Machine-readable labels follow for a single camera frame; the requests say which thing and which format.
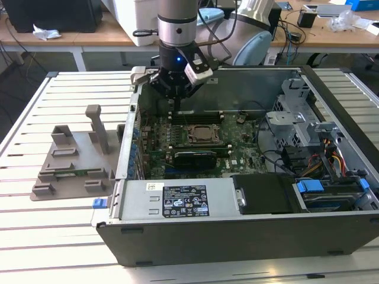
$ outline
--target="workbench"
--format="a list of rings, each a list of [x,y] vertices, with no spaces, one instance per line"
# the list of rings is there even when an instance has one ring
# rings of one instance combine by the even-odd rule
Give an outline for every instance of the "workbench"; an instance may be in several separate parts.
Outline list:
[[[315,71],[374,142],[379,137],[375,95],[350,73]],[[95,102],[102,106],[105,128],[115,130],[125,121],[131,90],[130,72],[60,72],[43,81],[0,144],[1,283],[379,282],[379,238],[349,256],[125,268],[91,225],[107,213],[91,209],[93,198],[30,201],[54,126],[91,130],[84,112]],[[318,107],[328,120],[320,102]]]
[[[328,0],[319,0],[315,3],[327,3]],[[290,0],[294,10],[299,10],[309,1]],[[286,15],[290,12],[283,11],[282,19],[286,19]],[[379,11],[355,12],[362,18],[371,20],[379,20]],[[288,16],[286,21],[297,24],[299,13],[294,12]],[[6,15],[0,20],[0,40],[7,51],[24,50],[11,37],[6,26]],[[326,28],[327,19],[317,18],[311,29],[305,28],[307,40],[298,49],[299,53],[379,53],[379,37],[373,34],[356,29],[355,31],[346,31],[333,33]],[[292,31],[297,31],[294,27],[289,27]],[[120,52],[123,64],[126,64],[125,52],[128,51],[155,51],[158,52],[158,45],[150,46],[134,45],[125,31],[121,28],[114,17],[105,12],[102,23],[98,27],[96,33],[62,33],[62,37],[54,40],[39,40],[33,34],[18,34],[11,27],[13,35],[28,50],[32,52],[70,52],[73,54],[76,66],[79,71],[86,71],[83,59],[84,52]],[[285,34],[282,29],[278,28],[274,41],[268,50],[265,64],[272,65],[275,62],[276,55],[285,45]]]
[[[281,18],[297,25],[299,10],[304,9],[303,5],[309,5],[310,2],[296,0],[290,0],[289,2],[293,7],[293,12],[282,11]],[[328,3],[329,0],[311,2],[313,5]],[[379,11],[362,11],[354,12],[354,14],[369,20],[379,20]],[[328,20],[328,18],[316,17],[312,28],[302,28],[306,32],[307,38],[298,48],[299,53],[379,53],[379,37],[359,28],[356,28],[355,31],[334,33],[326,26]],[[288,26],[288,29],[302,34],[298,28],[291,25]],[[277,28],[275,39],[268,50],[265,65],[272,65],[275,62],[275,58],[282,51],[284,43],[285,33],[282,28]]]

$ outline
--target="motherboard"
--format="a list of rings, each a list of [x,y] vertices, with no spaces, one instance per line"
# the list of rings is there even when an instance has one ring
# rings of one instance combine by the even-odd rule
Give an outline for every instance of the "motherboard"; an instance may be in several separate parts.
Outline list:
[[[144,116],[146,179],[228,178],[265,173],[255,142],[259,121],[248,114]]]

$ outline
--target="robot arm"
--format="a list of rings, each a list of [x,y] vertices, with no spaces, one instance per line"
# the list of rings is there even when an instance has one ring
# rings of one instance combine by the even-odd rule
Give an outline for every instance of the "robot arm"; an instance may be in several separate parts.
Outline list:
[[[180,101],[193,95],[212,76],[213,70],[218,68],[217,59],[222,59],[224,55],[222,51],[218,52],[219,44],[212,40],[208,31],[199,31],[198,41],[202,43],[195,42],[198,0],[158,1],[160,68],[150,77],[149,83],[164,98],[174,101],[174,110],[179,110]],[[238,51],[254,34],[269,27],[268,14],[273,2],[274,0],[242,0],[240,8],[231,19],[224,20],[215,28],[219,38],[228,38],[223,43],[232,51],[229,63],[234,62]],[[267,44],[263,45],[263,49],[267,50],[268,47]]]

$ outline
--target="green circuit board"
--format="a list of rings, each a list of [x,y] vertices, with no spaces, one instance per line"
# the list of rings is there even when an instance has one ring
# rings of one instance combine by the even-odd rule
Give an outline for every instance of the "green circuit board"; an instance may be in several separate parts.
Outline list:
[[[238,123],[239,114],[223,116],[221,123],[205,125],[190,122],[173,125],[164,117],[149,118],[149,123],[142,129],[144,155],[148,159],[147,179],[227,178],[236,173],[267,172],[253,140],[257,121]],[[198,133],[205,138],[196,137]],[[216,166],[199,171],[176,169],[173,163],[176,151],[215,152]]]

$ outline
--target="plastic bag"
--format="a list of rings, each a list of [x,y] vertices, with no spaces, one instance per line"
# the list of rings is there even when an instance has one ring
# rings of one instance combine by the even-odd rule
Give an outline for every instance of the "plastic bag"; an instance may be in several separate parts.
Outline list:
[[[327,27],[332,31],[354,30],[353,24],[361,17],[353,14],[351,10],[346,10],[339,14],[338,17],[333,17],[327,22]]]
[[[59,34],[57,30],[47,31],[47,30],[43,30],[41,28],[36,27],[36,25],[33,25],[33,27],[34,27],[33,34],[40,40],[47,41],[48,39],[51,39],[51,38],[61,37],[61,35]]]

